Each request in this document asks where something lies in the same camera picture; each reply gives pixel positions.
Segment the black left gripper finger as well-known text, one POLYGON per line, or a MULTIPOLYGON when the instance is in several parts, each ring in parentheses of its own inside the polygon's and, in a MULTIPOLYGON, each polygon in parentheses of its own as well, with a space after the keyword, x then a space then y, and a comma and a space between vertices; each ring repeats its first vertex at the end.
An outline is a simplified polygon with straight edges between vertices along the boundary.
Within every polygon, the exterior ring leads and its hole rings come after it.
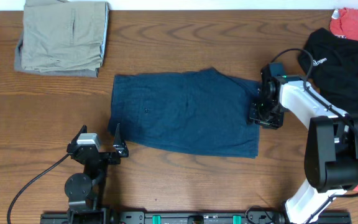
POLYGON ((114 135, 113 147, 117 152, 127 152, 127 146, 125 140, 121 137, 120 124, 116 126, 116 132, 114 135))
POLYGON ((79 130, 79 132, 76 134, 76 136, 71 140, 70 144, 76 144, 79 136, 83 133, 87 133, 87 126, 86 125, 82 125, 81 129, 79 130))

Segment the navy blue shorts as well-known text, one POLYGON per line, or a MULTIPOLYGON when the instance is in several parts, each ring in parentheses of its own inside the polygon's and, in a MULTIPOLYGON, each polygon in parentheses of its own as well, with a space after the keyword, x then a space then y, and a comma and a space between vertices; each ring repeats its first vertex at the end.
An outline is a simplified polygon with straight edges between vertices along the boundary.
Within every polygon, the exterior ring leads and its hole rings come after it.
POLYGON ((247 119, 258 93, 258 82, 215 68, 116 75, 108 130, 166 151, 254 159, 259 126, 247 119))

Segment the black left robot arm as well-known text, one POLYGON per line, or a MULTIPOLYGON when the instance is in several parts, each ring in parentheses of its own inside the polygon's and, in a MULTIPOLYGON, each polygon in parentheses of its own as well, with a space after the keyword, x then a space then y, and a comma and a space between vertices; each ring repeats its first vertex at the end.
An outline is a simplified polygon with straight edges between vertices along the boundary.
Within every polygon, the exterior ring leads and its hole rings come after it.
POLYGON ((121 158, 129 156, 120 125, 116 126, 112 152, 101 152, 101 141, 96 133, 88 133, 82 126, 67 146, 67 153, 84 166, 82 173, 75 173, 65 182, 68 197, 69 224, 119 223, 115 212, 102 205, 108 166, 119 165, 121 158))

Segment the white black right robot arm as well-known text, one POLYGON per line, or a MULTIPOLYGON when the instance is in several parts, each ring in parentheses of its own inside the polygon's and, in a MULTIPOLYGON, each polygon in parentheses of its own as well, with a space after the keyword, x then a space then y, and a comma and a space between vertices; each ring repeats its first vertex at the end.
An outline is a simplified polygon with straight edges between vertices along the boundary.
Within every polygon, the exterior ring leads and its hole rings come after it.
POLYGON ((269 129, 283 125, 292 112, 307 128, 306 179, 285 201, 275 223, 343 223, 347 214, 329 216, 325 209, 337 198, 354 198, 358 185, 358 117, 332 105, 298 75, 262 75, 260 96, 249 119, 269 129))

